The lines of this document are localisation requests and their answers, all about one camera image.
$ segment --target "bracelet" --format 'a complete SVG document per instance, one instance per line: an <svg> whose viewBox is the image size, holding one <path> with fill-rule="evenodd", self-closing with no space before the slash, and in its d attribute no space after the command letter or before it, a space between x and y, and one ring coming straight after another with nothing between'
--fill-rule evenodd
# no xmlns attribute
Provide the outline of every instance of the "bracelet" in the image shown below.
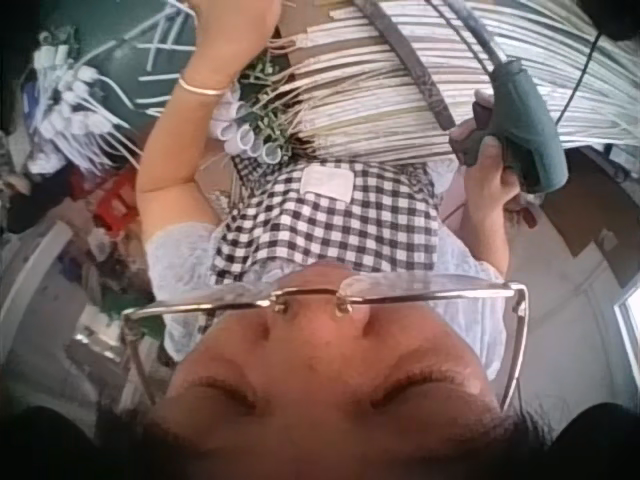
<svg viewBox="0 0 640 480"><path fill-rule="evenodd" d="M229 90L228 88L225 88L224 90L208 90L206 88L192 87L191 85L189 85L187 82L184 81L184 79L182 78L182 75L178 77L178 83L182 88L184 88L188 92L197 93L198 95L206 95L208 97L217 97L220 95L224 95L225 93L227 93L227 90Z"/></svg>

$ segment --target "black and white checkered fabric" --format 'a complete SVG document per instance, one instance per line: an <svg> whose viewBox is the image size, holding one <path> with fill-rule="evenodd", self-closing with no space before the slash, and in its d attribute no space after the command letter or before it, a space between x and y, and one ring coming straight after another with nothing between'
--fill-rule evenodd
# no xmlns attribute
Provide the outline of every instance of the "black and white checkered fabric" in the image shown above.
<svg viewBox="0 0 640 480"><path fill-rule="evenodd" d="M438 220L426 166L313 162L354 172L346 204L300 193L309 164L265 169L255 160L235 162L252 194L226 223L213 261L216 283L241 281L254 265L274 259L307 265L328 258L363 273L433 269Z"/></svg>

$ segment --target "metal glasses frame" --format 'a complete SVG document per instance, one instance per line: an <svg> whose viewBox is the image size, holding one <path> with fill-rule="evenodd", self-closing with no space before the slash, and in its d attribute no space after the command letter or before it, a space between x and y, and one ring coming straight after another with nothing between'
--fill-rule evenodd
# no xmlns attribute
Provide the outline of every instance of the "metal glasses frame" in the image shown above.
<svg viewBox="0 0 640 480"><path fill-rule="evenodd" d="M136 321L158 315L196 312L207 313L209 317L212 317L219 310L249 310L267 307L273 307L276 312L283 313L287 308L287 299L310 295L334 296L336 298L336 308L338 312L345 315L351 312L351 307L354 305L392 305L442 300L515 298L513 313L517 318L516 338L511 365L507 376L507 384L500 401L500 407L505 411L511 404L516 384L520 377L520 371L522 369L529 328L529 292L525 285L516 282L488 284L488 287L486 288L448 289L433 292L411 293L407 295L370 297L344 295L339 289L335 288L284 288L273 290L263 298L252 299L246 302L233 301L229 303L208 303L206 301L199 301L180 305L166 305L159 302L148 307L127 310L122 314L124 340L131 356L133 368L136 371L147 399L152 405L156 403L156 395L151 388L138 351L138 344L142 338L142 334L140 329L136 328Z"/></svg>

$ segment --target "eyeglasses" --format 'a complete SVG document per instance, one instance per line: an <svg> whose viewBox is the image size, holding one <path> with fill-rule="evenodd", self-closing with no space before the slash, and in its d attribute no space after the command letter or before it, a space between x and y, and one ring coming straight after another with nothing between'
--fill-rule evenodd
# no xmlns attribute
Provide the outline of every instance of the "eyeglasses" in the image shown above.
<svg viewBox="0 0 640 480"><path fill-rule="evenodd" d="M321 286L279 289L271 283L234 283L179 302L157 302L144 308L127 310L122 314L124 339L147 399L155 404L157 396L140 357L138 346L143 335L138 328L138 321L159 315L202 313L204 322L200 322L199 327L204 333L226 312L271 307L278 313L284 313L289 299L310 295L334 296L339 315L348 315L352 307L357 305L514 298L515 346L500 406L504 411L511 404L526 347L529 325L527 287L514 282L492 283L464 275L437 275L428 272L356 275L342 282L338 289Z"/></svg>

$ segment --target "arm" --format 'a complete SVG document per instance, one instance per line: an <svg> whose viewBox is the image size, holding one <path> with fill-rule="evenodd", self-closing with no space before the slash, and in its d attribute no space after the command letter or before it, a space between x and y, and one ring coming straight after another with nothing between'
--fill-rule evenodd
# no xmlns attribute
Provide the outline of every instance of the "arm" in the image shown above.
<svg viewBox="0 0 640 480"><path fill-rule="evenodd" d="M487 262L503 277L509 268L509 243L504 207L520 192L516 175L505 170L500 142L487 137L478 164L465 175L467 205L460 226L460 239L476 260Z"/></svg>
<svg viewBox="0 0 640 480"><path fill-rule="evenodd" d="M192 0L190 4L198 16L198 40L183 78L198 88L227 88L266 46L281 2ZM219 222L195 183L219 100L178 85L151 132L136 186L145 242L172 225Z"/></svg>

